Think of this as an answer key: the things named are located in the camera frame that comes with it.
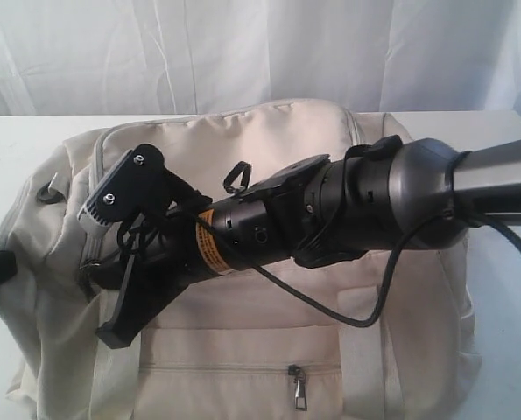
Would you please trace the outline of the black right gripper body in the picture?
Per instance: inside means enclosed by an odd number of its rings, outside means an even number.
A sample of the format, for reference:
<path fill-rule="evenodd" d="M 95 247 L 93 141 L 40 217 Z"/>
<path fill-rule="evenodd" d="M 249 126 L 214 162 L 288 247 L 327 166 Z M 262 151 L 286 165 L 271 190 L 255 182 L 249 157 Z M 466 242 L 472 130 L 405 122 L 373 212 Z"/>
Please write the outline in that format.
<path fill-rule="evenodd" d="M 120 251 L 114 271 L 124 274 L 130 256 L 136 256 L 154 277 L 187 287 L 212 277 L 196 240 L 195 217 L 212 203 L 175 174 L 161 174 L 144 203 L 119 221 Z"/>

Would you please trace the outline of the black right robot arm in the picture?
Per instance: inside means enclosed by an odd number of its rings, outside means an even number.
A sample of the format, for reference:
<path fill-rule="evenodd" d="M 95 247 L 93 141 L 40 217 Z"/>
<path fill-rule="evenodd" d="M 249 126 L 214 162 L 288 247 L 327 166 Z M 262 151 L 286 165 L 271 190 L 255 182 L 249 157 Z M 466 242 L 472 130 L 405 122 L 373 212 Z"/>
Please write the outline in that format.
<path fill-rule="evenodd" d="M 227 175 L 227 197 L 213 201 L 168 171 L 150 144 L 129 150 L 92 196 L 95 217 L 117 223 L 117 252 L 93 281 L 119 291 L 97 329 L 112 349 L 131 344 L 189 285 L 236 271 L 265 274 L 286 259 L 306 269 L 390 256 L 367 318 L 336 314 L 364 328 L 380 317 L 405 249 L 445 249 L 469 228 L 489 226 L 521 254 L 521 140 L 459 152 L 439 140 L 387 136 L 322 154 L 250 182 L 241 162 Z"/>

